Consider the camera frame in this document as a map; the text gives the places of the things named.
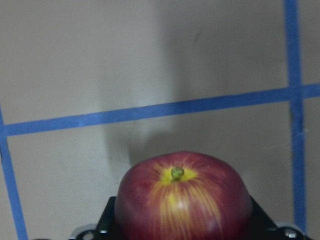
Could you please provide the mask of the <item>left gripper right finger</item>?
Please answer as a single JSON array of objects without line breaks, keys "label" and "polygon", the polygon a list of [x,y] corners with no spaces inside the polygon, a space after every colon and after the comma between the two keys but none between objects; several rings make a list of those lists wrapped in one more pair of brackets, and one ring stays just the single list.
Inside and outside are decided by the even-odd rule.
[{"label": "left gripper right finger", "polygon": [[247,225],[247,240],[311,240],[297,226],[275,223],[251,196],[252,215]]}]

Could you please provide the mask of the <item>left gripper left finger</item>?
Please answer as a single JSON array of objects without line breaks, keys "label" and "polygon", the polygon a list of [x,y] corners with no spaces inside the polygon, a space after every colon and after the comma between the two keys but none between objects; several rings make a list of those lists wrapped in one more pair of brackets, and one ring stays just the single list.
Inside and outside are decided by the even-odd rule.
[{"label": "left gripper left finger", "polygon": [[117,240],[115,225],[115,201],[111,196],[96,224],[87,224],[76,228],[69,236],[70,240]]}]

